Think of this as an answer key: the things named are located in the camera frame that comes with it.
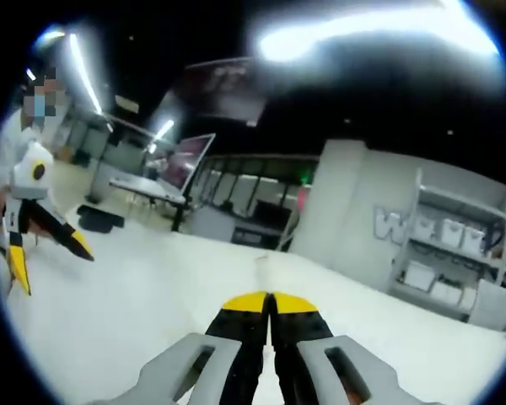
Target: face mask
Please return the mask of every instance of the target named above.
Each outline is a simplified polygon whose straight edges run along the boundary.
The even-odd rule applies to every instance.
[[[42,117],[45,116],[45,96],[35,95],[34,96],[34,116]]]

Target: person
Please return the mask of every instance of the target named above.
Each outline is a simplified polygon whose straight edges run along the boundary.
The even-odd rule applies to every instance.
[[[0,126],[0,235],[3,235],[3,215],[9,191],[9,177],[14,166],[22,158],[32,140],[41,141],[41,128],[46,111],[53,108],[56,79],[45,75],[30,84],[24,94],[23,104]],[[49,235],[35,222],[30,221],[29,232],[36,237]],[[4,240],[0,240],[0,252],[5,256]]]

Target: monitor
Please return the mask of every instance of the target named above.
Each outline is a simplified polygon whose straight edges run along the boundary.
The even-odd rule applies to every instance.
[[[211,133],[183,139],[168,158],[167,167],[161,173],[161,180],[176,187],[183,194],[215,136],[215,133]]]

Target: white storage box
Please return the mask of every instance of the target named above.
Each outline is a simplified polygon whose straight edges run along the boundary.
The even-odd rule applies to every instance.
[[[480,249],[482,247],[482,240],[484,236],[485,233],[481,230],[466,226],[463,231],[461,250],[471,253],[472,255],[482,254]]]
[[[461,291],[461,289],[457,289],[456,287],[439,281],[435,282],[431,289],[432,298],[450,305],[458,305],[462,294],[463,291]]]
[[[459,247],[464,228],[465,226],[460,222],[441,219],[437,229],[437,239],[448,246]]]
[[[435,221],[418,215],[416,223],[414,224],[414,235],[418,238],[431,239],[435,229]]]
[[[474,301],[476,301],[476,294],[476,289],[465,287],[463,289],[463,296],[461,297],[459,307],[463,310],[470,311],[472,306],[474,306]]]
[[[403,283],[415,289],[428,291],[434,280],[435,271],[432,267],[425,266],[420,262],[414,262],[413,260],[409,261]]]

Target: black ceiling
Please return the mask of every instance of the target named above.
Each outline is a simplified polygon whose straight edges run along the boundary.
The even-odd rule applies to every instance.
[[[114,107],[112,112],[145,126],[185,66],[243,56],[247,51],[247,30],[252,23],[260,16],[266,18],[270,10],[291,3],[297,2],[194,1],[167,8],[158,5],[152,10],[130,5],[110,9],[105,15],[89,16],[80,26],[87,27],[90,38],[97,43],[91,49],[91,57],[98,61],[97,70],[103,72],[101,78],[94,80],[97,82],[94,87],[136,101],[140,105],[138,114],[120,107]],[[506,59],[506,1],[469,3],[477,6]],[[103,89],[105,84],[110,88]],[[344,121],[346,116],[352,116],[352,123]],[[323,139],[339,136],[363,138],[379,149],[459,162],[481,172],[493,168],[506,172],[503,169],[506,160],[501,164],[483,163],[485,151],[500,143],[506,146],[506,99],[502,103],[497,100],[475,103],[456,91],[437,94],[431,100],[422,97],[420,102],[401,96],[401,92],[379,97],[371,89],[354,89],[343,94],[335,90],[290,93],[268,103],[257,128],[206,118],[190,120],[185,128],[190,134],[218,132],[214,151],[219,153],[247,150],[318,153]],[[447,130],[453,130],[454,135],[447,136]],[[469,162],[462,162],[465,157]]]

